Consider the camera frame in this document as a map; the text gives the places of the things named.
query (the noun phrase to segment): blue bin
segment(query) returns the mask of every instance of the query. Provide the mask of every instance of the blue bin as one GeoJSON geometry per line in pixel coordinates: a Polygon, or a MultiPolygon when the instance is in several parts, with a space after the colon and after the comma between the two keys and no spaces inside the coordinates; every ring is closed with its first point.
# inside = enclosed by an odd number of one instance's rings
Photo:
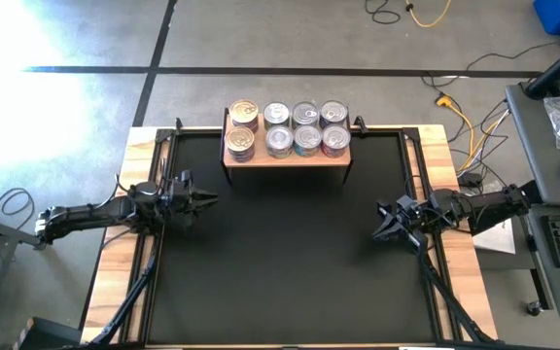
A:
{"type": "Polygon", "coordinates": [[[560,35],[560,0],[535,0],[533,6],[542,21],[543,30],[560,35]]]}

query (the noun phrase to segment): tin can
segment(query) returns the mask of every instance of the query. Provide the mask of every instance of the tin can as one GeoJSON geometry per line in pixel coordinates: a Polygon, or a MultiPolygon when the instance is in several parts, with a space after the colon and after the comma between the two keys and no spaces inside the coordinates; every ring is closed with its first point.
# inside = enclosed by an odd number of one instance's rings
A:
{"type": "Polygon", "coordinates": [[[319,151],[321,131],[312,125],[298,126],[294,139],[296,153],[302,157],[312,157],[319,151]]]}
{"type": "Polygon", "coordinates": [[[319,121],[319,110],[310,102],[299,102],[293,107],[293,129],[302,125],[316,126],[319,121]]]}
{"type": "Polygon", "coordinates": [[[271,102],[262,110],[264,128],[269,130],[276,125],[289,126],[291,114],[289,107],[282,102],[271,102]]]}
{"type": "Polygon", "coordinates": [[[345,126],[347,107],[338,101],[328,101],[321,106],[321,127],[336,124],[345,126]]]}
{"type": "Polygon", "coordinates": [[[267,152],[274,158],[286,158],[293,148],[293,133],[284,125],[272,127],[265,136],[267,152]]]}
{"type": "Polygon", "coordinates": [[[230,105],[230,118],[234,126],[245,126],[257,132],[259,129],[259,106],[250,100],[238,100],[230,105]]]}
{"type": "Polygon", "coordinates": [[[228,152],[235,161],[246,162],[254,156],[254,132],[245,126],[237,126],[226,133],[228,152]]]}
{"type": "Polygon", "coordinates": [[[330,125],[323,130],[323,142],[321,150],[330,158],[338,158],[345,154],[351,134],[340,125],[330,125]]]}

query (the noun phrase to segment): can lid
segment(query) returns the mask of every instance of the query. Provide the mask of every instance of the can lid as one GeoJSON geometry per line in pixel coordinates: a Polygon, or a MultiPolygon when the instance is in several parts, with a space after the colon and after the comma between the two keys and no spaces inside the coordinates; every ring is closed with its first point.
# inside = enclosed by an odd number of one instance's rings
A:
{"type": "Polygon", "coordinates": [[[296,129],[296,143],[303,148],[315,148],[321,144],[321,131],[310,125],[303,125],[296,129]]]}
{"type": "Polygon", "coordinates": [[[228,149],[243,152],[254,144],[254,132],[245,126],[237,126],[226,133],[228,149]]]}
{"type": "Polygon", "coordinates": [[[330,125],[323,130],[323,143],[332,149],[343,149],[349,145],[351,134],[340,125],[330,125]]]}
{"type": "Polygon", "coordinates": [[[328,101],[321,106],[321,116],[329,122],[341,122],[347,117],[347,107],[338,101],[328,101]]]}
{"type": "Polygon", "coordinates": [[[315,123],[319,119],[317,106],[310,102],[299,102],[293,107],[293,120],[300,124],[315,123]]]}
{"type": "Polygon", "coordinates": [[[282,102],[271,102],[264,107],[264,118],[271,123],[282,123],[289,118],[289,107],[282,102]]]}
{"type": "Polygon", "coordinates": [[[267,132],[266,142],[273,149],[284,150],[293,145],[293,133],[286,126],[274,126],[267,132]]]}
{"type": "Polygon", "coordinates": [[[259,107],[250,100],[238,100],[230,106],[230,117],[238,123],[249,123],[259,115],[259,107]]]}

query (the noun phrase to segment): concrete floor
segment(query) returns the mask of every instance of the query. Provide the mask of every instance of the concrete floor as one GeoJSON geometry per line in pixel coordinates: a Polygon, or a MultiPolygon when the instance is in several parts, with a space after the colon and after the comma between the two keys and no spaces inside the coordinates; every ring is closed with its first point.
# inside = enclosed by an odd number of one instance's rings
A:
{"type": "MultiPolygon", "coordinates": [[[[148,65],[167,0],[14,2],[0,9],[0,194],[27,188],[36,210],[98,202],[112,190],[144,75],[15,73],[24,65],[148,65]]],[[[444,4],[419,1],[423,21],[444,4]]],[[[181,0],[171,22],[162,66],[285,66],[389,69],[463,69],[489,52],[515,54],[556,40],[543,33],[530,0],[453,2],[442,23],[418,28],[404,2],[402,15],[377,25],[362,1],[181,0]]],[[[560,55],[558,46],[515,61],[489,58],[485,70],[541,70],[560,55]]],[[[445,90],[473,122],[504,98],[512,79],[461,79],[445,90]]],[[[159,75],[144,125],[218,125],[238,98],[338,99],[368,123],[459,125],[434,105],[437,94],[418,78],[231,77],[159,75]]],[[[487,163],[507,182],[531,178],[512,120],[499,131],[506,145],[487,163]]],[[[466,150],[462,137],[451,147],[466,150]]],[[[463,159],[454,157],[456,164],[463,159]]],[[[14,225],[18,218],[4,218],[14,225]]],[[[33,223],[23,227],[31,232],[33,223]]],[[[72,234],[44,252],[20,247],[0,297],[0,343],[11,343],[30,316],[77,327],[96,262],[100,230],[72,234]]],[[[519,311],[536,298],[530,275],[485,273],[500,337],[512,343],[560,346],[556,312],[540,318],[519,311]]]]}

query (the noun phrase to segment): wooden shelf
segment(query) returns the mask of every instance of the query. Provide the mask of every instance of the wooden shelf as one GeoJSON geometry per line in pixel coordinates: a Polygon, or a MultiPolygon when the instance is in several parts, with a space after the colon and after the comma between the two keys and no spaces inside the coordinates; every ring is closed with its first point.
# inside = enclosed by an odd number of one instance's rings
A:
{"type": "MultiPolygon", "coordinates": [[[[226,127],[222,132],[222,138],[226,136],[227,132],[233,129],[230,115],[226,115],[226,127]]],[[[300,157],[291,152],[291,155],[278,159],[272,157],[267,152],[267,146],[264,140],[266,130],[264,129],[263,115],[259,114],[259,129],[254,134],[254,157],[246,162],[235,161],[228,152],[228,146],[224,143],[224,165],[227,168],[232,167],[291,167],[291,166],[349,166],[351,162],[351,151],[347,151],[341,157],[328,157],[321,150],[313,157],[300,157]]]]}

